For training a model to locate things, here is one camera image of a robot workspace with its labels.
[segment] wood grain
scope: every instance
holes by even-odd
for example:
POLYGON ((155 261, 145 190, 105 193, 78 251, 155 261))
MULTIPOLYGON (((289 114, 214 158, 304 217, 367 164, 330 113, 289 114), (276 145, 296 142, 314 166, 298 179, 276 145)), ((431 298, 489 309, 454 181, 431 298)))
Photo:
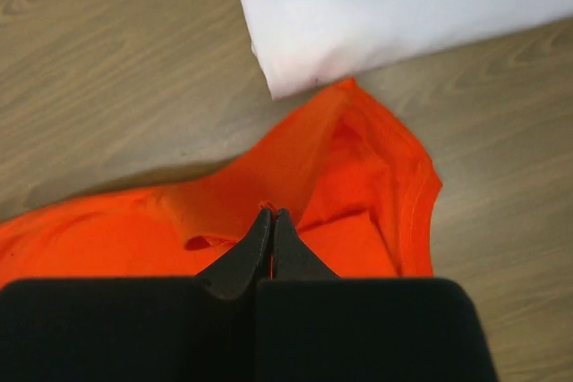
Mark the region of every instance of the wood grain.
MULTIPOLYGON (((435 160, 501 379, 573 380, 573 20, 359 81, 435 160)), ((308 97, 271 102, 238 0, 0 0, 0 219, 206 174, 308 97)))

